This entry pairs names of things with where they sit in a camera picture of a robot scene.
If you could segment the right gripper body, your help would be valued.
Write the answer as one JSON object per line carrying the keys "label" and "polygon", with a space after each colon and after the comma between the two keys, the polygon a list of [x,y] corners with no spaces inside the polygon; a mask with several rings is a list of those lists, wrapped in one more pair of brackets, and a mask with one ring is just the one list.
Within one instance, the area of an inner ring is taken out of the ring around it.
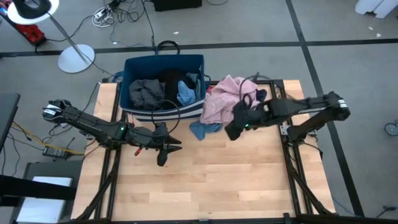
{"label": "right gripper body", "polygon": [[269,112],[264,109],[267,104],[259,103],[251,108],[245,101],[240,101],[233,107],[233,120],[224,127],[230,140],[237,140],[243,130],[270,126]]}

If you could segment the slate blue garment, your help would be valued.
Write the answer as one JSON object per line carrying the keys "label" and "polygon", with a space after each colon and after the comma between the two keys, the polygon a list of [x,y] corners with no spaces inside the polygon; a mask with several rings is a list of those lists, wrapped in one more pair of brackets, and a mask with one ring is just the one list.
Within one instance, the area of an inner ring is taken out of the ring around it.
{"label": "slate blue garment", "polygon": [[199,121],[193,122],[189,125],[190,131],[199,141],[204,140],[206,134],[220,131],[222,127],[223,125],[219,123],[203,124]]}

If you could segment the pink garment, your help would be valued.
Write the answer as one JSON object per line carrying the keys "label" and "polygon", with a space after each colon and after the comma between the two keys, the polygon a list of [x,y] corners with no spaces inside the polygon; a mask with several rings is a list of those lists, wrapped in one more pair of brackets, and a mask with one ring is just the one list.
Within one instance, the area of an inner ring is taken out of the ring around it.
{"label": "pink garment", "polygon": [[206,93],[203,104],[203,112],[200,122],[203,124],[230,123],[233,120],[233,107],[240,101],[244,94],[252,99],[252,105],[256,106],[257,84],[244,78],[233,78],[227,75],[214,86],[211,93]]}

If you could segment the dark grey garment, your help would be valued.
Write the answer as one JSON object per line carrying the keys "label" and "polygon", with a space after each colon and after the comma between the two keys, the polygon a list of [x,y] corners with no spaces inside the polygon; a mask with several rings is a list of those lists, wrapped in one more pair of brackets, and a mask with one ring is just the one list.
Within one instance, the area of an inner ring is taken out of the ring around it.
{"label": "dark grey garment", "polygon": [[135,80],[129,86],[132,108],[156,110],[165,98],[165,84],[155,80]]}

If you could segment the bright blue garment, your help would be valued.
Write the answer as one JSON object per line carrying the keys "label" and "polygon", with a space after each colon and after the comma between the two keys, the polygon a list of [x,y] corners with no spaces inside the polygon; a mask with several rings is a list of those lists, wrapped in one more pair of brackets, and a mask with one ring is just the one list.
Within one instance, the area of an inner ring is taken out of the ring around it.
{"label": "bright blue garment", "polygon": [[184,81],[178,82],[177,100],[182,106],[196,102],[195,91],[190,89]]}

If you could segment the black garment white lettering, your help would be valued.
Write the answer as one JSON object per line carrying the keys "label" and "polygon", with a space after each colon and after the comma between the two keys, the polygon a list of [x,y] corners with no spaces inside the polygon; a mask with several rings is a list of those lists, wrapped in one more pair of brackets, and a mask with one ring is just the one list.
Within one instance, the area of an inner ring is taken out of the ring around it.
{"label": "black garment white lettering", "polygon": [[181,102],[177,99],[177,94],[179,93],[178,83],[179,81],[185,81],[185,74],[180,70],[164,70],[157,75],[157,79],[164,84],[164,99],[181,106]]}

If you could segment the navy white striped fabric bin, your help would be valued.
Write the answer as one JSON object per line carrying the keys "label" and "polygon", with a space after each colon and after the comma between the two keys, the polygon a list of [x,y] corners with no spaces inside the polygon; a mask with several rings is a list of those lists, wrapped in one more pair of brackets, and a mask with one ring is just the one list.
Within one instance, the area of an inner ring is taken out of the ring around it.
{"label": "navy white striped fabric bin", "polygon": [[[166,70],[179,69],[193,73],[200,84],[198,100],[192,104],[172,110],[135,109],[129,97],[129,86],[136,80],[153,80],[156,75]],[[177,119],[199,118],[203,112],[206,96],[204,76],[205,60],[202,54],[149,55],[129,58],[124,64],[124,75],[120,88],[120,107],[142,122],[171,121]]]}

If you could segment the black power adapter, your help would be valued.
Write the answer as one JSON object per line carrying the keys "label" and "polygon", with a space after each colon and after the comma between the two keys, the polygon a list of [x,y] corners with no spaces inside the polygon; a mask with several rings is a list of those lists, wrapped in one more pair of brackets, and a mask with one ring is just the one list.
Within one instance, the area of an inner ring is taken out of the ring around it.
{"label": "black power adapter", "polygon": [[68,159],[70,154],[69,152],[63,151],[61,149],[55,149],[52,147],[45,146],[42,152],[43,156],[52,157],[56,159]]}

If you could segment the black horizontal bar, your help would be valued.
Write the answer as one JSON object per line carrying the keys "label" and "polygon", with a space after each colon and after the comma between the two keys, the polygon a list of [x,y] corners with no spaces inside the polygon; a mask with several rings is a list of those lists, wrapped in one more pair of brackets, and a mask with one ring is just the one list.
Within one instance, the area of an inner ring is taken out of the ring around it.
{"label": "black horizontal bar", "polygon": [[75,187],[0,175],[0,207],[17,207],[25,197],[73,200]]}

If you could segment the white box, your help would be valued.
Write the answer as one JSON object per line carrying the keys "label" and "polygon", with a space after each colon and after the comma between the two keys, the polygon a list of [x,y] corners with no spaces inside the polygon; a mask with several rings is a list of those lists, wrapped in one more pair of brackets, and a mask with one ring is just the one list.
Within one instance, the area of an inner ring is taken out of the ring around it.
{"label": "white box", "polygon": [[[70,187],[73,179],[35,176],[33,181]],[[24,199],[16,222],[56,224],[62,216],[65,204],[66,200],[27,197]]]}

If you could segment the white power strip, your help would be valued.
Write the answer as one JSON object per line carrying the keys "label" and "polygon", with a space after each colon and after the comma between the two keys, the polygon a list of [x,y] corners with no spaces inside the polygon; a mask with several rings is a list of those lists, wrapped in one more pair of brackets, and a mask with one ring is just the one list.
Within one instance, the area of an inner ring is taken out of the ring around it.
{"label": "white power strip", "polygon": [[93,14],[91,21],[95,27],[109,27],[115,22],[113,10],[109,6],[102,7]]}

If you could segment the black box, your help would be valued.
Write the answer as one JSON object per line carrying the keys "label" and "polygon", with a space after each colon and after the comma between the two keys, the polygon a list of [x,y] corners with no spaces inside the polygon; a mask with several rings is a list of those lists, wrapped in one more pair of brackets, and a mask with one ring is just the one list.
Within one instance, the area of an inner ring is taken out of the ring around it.
{"label": "black box", "polygon": [[198,8],[202,6],[202,0],[152,0],[152,2],[157,12]]}

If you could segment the grey caster wheel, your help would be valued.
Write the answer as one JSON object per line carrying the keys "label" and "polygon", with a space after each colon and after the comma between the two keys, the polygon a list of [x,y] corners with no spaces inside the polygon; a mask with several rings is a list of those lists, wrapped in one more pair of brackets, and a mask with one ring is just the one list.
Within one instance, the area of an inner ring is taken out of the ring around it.
{"label": "grey caster wheel", "polygon": [[384,130],[390,136],[398,136],[398,119],[385,124]]}

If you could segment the white object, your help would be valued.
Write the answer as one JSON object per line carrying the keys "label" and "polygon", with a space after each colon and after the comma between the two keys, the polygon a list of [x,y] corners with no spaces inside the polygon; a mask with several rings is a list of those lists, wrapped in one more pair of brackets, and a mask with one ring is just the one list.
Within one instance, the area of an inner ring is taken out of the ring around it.
{"label": "white object", "polygon": [[398,7],[398,0],[358,0],[354,10],[362,15],[373,12],[376,18],[383,19],[396,7]]}

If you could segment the black aluminium table frame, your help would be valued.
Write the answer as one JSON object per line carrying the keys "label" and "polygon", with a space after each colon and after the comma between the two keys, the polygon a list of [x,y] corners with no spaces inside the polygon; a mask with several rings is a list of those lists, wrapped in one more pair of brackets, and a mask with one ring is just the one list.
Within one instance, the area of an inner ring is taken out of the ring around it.
{"label": "black aluminium table frame", "polygon": [[72,219],[63,224],[398,224],[335,213],[314,138],[285,150],[277,126],[224,131],[199,141],[190,121],[169,121],[182,149],[160,167],[157,152],[92,144],[81,167]]}

